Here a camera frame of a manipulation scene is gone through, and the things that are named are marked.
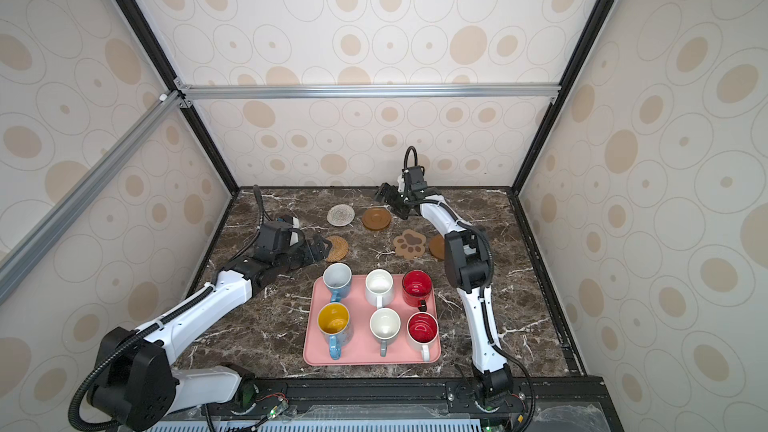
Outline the woven rattan round coaster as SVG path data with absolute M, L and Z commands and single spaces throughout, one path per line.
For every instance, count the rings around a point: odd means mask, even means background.
M 331 249 L 327 257 L 329 263 L 342 261 L 349 252 L 348 242 L 341 236 L 329 236 L 327 240 L 331 243 Z

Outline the brown wooden coaster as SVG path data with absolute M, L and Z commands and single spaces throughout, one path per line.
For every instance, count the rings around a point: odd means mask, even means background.
M 428 249 L 430 254 L 438 261 L 445 260 L 445 243 L 444 237 L 441 235 L 435 235 L 428 243 Z
M 387 229 L 392 222 L 392 214 L 383 207 L 372 207 L 367 209 L 361 218 L 363 226 L 371 231 L 381 231 Z

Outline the multicolour woven round coaster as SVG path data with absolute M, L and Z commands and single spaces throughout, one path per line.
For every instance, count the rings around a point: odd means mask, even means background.
M 334 227 L 345 227 L 351 224 L 354 218 L 354 208 L 347 204 L 337 204 L 331 207 L 327 213 L 327 221 Z

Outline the brown paw shaped coaster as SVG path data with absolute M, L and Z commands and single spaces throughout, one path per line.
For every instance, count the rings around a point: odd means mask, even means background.
M 414 230 L 406 229 L 393 239 L 395 255 L 406 260 L 422 257 L 427 249 L 426 237 Z

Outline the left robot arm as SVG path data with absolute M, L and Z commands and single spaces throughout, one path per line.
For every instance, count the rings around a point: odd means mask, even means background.
M 234 365 L 180 371 L 174 367 L 178 357 L 279 276 L 323 262 L 331 250 L 330 240 L 307 236 L 298 218 L 272 218 L 262 210 L 253 236 L 214 281 L 157 318 L 133 330 L 117 327 L 102 339 L 94 369 L 70 402 L 69 425 L 78 431 L 144 431 L 171 413 L 233 400 L 249 371 Z

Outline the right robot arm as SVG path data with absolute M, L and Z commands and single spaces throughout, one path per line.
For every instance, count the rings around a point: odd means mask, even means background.
M 519 396 L 519 423 L 525 429 L 536 411 L 536 395 L 526 367 L 501 348 L 492 309 L 495 264 L 490 240 L 484 230 L 461 218 L 444 196 L 427 184 L 424 174 L 416 148 L 408 147 L 398 182 L 382 184 L 375 200 L 387 204 L 402 220 L 421 216 L 443 237 L 446 279 L 457 290 L 467 316 L 476 401 L 483 409 L 496 409 L 505 399 L 515 398 L 512 368 L 517 367 L 527 386 Z

